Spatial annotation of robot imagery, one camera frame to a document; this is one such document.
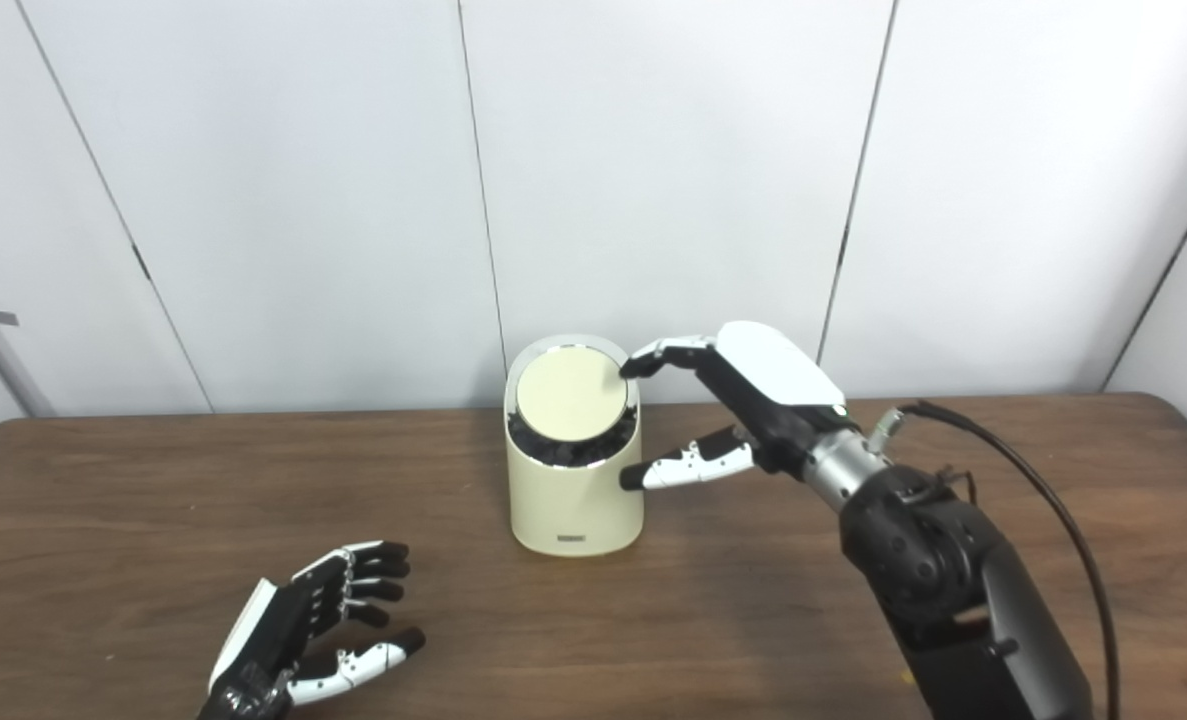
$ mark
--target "black cable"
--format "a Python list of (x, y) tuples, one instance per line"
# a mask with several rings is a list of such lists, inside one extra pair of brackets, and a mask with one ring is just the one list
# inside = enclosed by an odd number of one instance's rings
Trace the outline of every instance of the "black cable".
[(976, 491), (976, 478), (971, 473), (965, 473), (967, 478), (967, 498), (971, 501), (971, 505), (978, 506), (980, 504), (980, 496)]
[(1077, 522), (1073, 521), (1073, 515), (1069, 515), (1068, 508), (1065, 506), (1064, 502), (1060, 501), (1058, 495), (1055, 495), (1055, 489), (1050, 488), (1050, 484), (1047, 483), (1046, 479), (1042, 479), (1041, 474), (1039, 474), (1037, 471), (1018, 454), (1018, 452), (1015, 452), (1013, 447), (1001, 441), (1001, 438), (980, 427), (980, 425), (976, 423), (976, 421), (971, 418), (956, 413), (954, 410), (950, 410), (948, 407), (932, 404), (925, 400), (918, 401), (916, 404), (900, 406), (900, 413), (903, 413), (904, 415), (919, 415), (931, 420), (939, 420), (941, 423), (953, 425), (953, 427), (971, 433), (973, 437), (982, 439), (982, 441), (989, 442), (994, 450), (999, 452), (1007, 460), (1010, 460), (1010, 464), (1014, 465), (1016, 470), (1021, 471), (1021, 474), (1023, 474), (1024, 478), (1032, 483), (1033, 489), (1036, 489), (1037, 495), (1042, 496), (1042, 501), (1046, 501), (1047, 505), (1050, 505), (1050, 510), (1055, 511), (1055, 515), (1060, 518), (1060, 524), (1064, 524), (1064, 529), (1068, 530), (1069, 539), (1073, 541), (1073, 547), (1077, 548), (1078, 556), (1083, 560), (1083, 568), (1086, 568), (1086, 578), (1091, 581), (1091, 594), (1094, 595), (1096, 610), (1099, 610), (1100, 612), (1100, 633), (1104, 635), (1104, 665), (1109, 720), (1119, 720), (1122, 707), (1122, 678), (1118, 665), (1118, 633), (1113, 625), (1113, 611), (1109, 607), (1109, 593), (1104, 588), (1104, 580), (1100, 579), (1099, 565), (1094, 563), (1094, 557), (1091, 555), (1091, 547), (1087, 544), (1086, 537), (1083, 536), (1083, 530), (1078, 529)]

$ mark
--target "round lid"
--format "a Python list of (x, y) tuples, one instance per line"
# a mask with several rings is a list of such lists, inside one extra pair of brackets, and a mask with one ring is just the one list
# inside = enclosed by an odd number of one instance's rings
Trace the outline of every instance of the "round lid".
[(615, 359), (592, 348), (553, 348), (518, 380), (518, 410), (535, 432), (561, 442), (611, 428), (629, 399)]

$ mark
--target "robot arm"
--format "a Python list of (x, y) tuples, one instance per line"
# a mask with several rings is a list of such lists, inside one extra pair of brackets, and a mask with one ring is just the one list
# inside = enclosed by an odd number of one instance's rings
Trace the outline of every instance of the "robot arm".
[(743, 427), (621, 471), (624, 489), (706, 482), (757, 465), (808, 484), (839, 514), (843, 555), (877, 598), (937, 720), (1091, 720), (1091, 690), (1035, 584), (947, 474), (882, 454), (900, 415), (864, 438), (845, 397), (775, 329), (658, 340), (621, 368), (694, 370)]
[(277, 720), (292, 706), (337, 696), (376, 678), (424, 646), (410, 627), (385, 642), (304, 657), (310, 641), (344, 620), (382, 627), (388, 614), (370, 598), (396, 601), (407, 548), (373, 541), (329, 552), (286, 585), (260, 579), (218, 651), (199, 720)]

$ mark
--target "black filling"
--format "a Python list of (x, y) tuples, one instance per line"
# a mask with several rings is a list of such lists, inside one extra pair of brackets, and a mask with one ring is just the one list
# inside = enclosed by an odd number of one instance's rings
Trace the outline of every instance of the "black filling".
[(518, 450), (544, 465), (557, 469), (584, 469), (595, 461), (614, 457), (633, 439), (637, 428), (637, 407), (629, 407), (605, 433), (576, 442), (563, 442), (535, 432), (520, 413), (509, 415), (509, 437)]

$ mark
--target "brown table surface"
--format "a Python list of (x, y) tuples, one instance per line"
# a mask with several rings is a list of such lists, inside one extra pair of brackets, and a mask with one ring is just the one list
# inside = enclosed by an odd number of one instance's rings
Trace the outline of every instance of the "brown table surface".
[[(853, 414), (868, 427), (889, 404)], [(1117, 610), (1125, 716), (1187, 719), (1187, 421), (1141, 395), (946, 404), (1013, 441), (1081, 521)], [(648, 407), (647, 454), (725, 422)], [(501, 433), (499, 410), (0, 425), (0, 719), (193, 716), (256, 578), (363, 539), (413, 547), (395, 626), (429, 646), (296, 719), (927, 716), (807, 488), (749, 473), (653, 493), (629, 550), (544, 557), (509, 533)], [(1102, 706), (1086, 579), (1042, 501), (928, 421), (893, 454), (975, 471)]]

